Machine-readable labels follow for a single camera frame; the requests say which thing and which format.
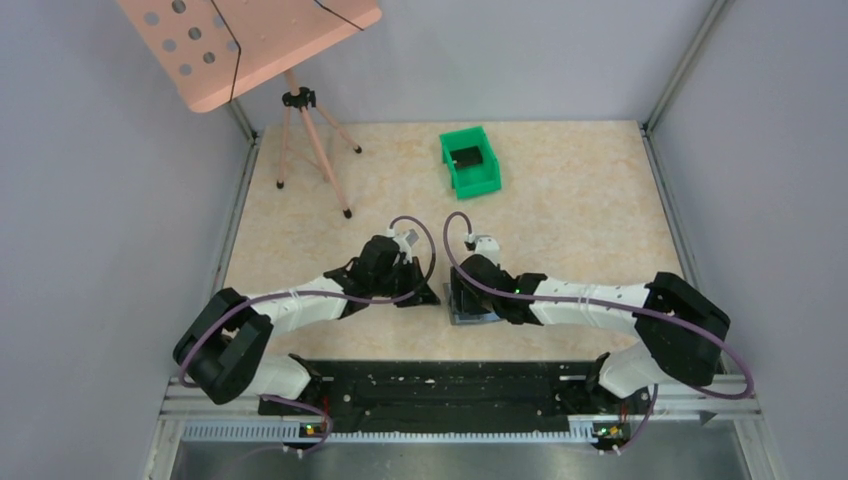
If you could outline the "grey card holder wallet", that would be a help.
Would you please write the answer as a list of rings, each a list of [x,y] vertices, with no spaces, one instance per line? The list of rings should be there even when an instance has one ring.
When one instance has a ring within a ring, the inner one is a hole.
[[[477,326],[502,322],[502,319],[494,312],[484,311],[482,313],[467,313],[460,309],[459,304],[454,301],[450,283],[443,284],[448,307],[448,318],[453,326]]]

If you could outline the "black card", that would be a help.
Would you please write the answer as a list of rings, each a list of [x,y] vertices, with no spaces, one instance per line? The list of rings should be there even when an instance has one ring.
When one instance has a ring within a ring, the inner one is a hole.
[[[472,168],[484,163],[483,153],[477,146],[451,150],[449,156],[457,170]]]

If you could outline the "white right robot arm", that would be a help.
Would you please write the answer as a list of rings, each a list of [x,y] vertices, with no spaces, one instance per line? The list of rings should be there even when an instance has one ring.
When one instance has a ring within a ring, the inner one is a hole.
[[[476,303],[513,325],[580,325],[634,338],[631,347],[595,363],[586,397],[600,412],[614,411],[650,384],[710,386],[731,324],[722,309],[670,272],[643,284],[579,284],[542,273],[512,276],[473,254],[451,274]]]

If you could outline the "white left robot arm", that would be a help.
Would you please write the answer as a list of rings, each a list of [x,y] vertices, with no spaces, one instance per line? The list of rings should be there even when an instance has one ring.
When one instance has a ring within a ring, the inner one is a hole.
[[[293,289],[253,297],[231,287],[217,291],[173,349],[182,379],[216,405],[242,394],[275,395],[297,413],[314,410],[318,373],[293,356],[267,355],[270,341],[371,305],[440,305],[428,284],[434,268],[423,268],[412,252],[417,239],[413,229],[375,235],[344,266]]]

